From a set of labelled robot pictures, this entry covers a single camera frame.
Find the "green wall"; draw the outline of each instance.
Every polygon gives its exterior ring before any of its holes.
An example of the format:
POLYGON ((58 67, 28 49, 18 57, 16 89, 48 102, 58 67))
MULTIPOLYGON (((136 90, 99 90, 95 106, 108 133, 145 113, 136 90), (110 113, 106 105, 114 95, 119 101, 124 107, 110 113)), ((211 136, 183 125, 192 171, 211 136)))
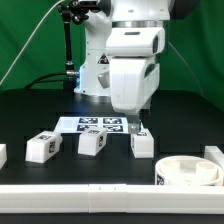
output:
MULTIPOLYGON (((0 79, 56 0, 0 1, 0 79)), ((160 89, 189 90, 202 94, 224 111, 224 1, 201 0, 185 20, 166 24, 167 37, 188 66, 167 43, 160 55, 160 89)), ((71 25, 76 68, 84 60, 83 26, 71 25)), ((64 71, 64 33, 55 9, 5 80, 0 90, 23 88, 35 78, 64 71)), ((61 88, 61 83, 35 86, 61 88)))

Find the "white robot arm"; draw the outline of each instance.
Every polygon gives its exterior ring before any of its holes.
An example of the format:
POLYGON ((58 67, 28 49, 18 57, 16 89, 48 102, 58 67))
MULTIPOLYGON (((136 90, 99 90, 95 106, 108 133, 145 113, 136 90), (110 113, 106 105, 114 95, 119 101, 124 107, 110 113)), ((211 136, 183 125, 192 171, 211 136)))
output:
POLYGON ((140 131, 139 111, 159 85, 156 54, 165 46, 163 20, 169 20, 169 0, 114 0, 113 29, 106 43, 110 61, 111 102, 125 113, 129 133, 140 131))

